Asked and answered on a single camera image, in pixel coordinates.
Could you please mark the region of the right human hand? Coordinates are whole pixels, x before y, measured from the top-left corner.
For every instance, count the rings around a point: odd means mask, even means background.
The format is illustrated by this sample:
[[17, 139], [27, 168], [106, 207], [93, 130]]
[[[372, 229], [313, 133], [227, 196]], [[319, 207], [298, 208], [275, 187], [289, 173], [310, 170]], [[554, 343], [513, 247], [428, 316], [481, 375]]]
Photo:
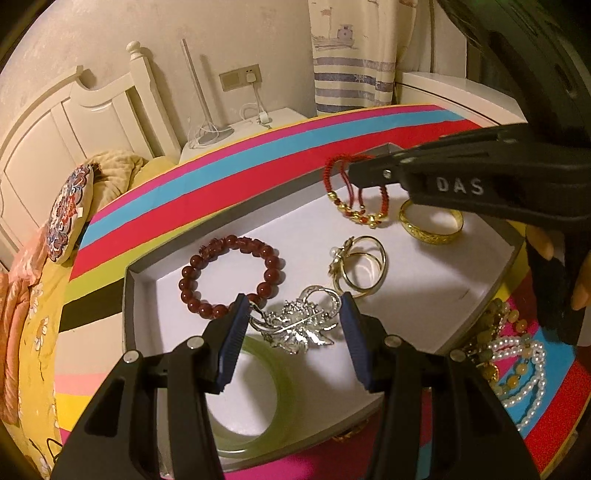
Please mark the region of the right human hand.
[[[528, 225], [526, 227], [526, 239], [529, 244], [545, 259], [552, 260], [555, 247], [550, 235], [543, 229]], [[591, 294], [591, 265], [590, 254], [587, 254], [575, 283], [571, 297], [571, 307], [578, 311], [590, 306]]]

